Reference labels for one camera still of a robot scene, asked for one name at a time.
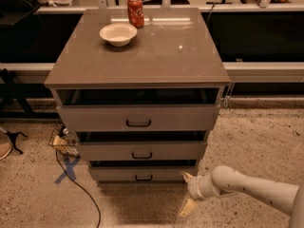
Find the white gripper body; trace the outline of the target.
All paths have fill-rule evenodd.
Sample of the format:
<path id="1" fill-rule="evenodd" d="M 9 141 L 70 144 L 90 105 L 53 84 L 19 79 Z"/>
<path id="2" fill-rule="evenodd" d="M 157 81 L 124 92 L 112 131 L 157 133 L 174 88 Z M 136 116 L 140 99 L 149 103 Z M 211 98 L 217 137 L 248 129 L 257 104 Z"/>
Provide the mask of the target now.
<path id="1" fill-rule="evenodd" d="M 207 189 L 210 184 L 210 176 L 191 176 L 187 181 L 187 190 L 191 199 L 193 200 L 206 200 Z"/>

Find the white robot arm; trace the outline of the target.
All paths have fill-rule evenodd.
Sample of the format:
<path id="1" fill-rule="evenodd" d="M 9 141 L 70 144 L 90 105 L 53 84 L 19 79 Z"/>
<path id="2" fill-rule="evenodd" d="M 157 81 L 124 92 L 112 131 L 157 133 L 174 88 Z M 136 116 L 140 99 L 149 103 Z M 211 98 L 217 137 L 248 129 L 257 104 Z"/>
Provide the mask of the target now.
<path id="1" fill-rule="evenodd" d="M 243 193 L 289 215 L 289 228 L 304 228 L 304 184 L 250 177 L 225 165 L 215 167 L 204 176 L 186 172 L 182 175 L 187 183 L 187 195 L 180 209 L 181 217 L 187 217 L 200 200 Z"/>

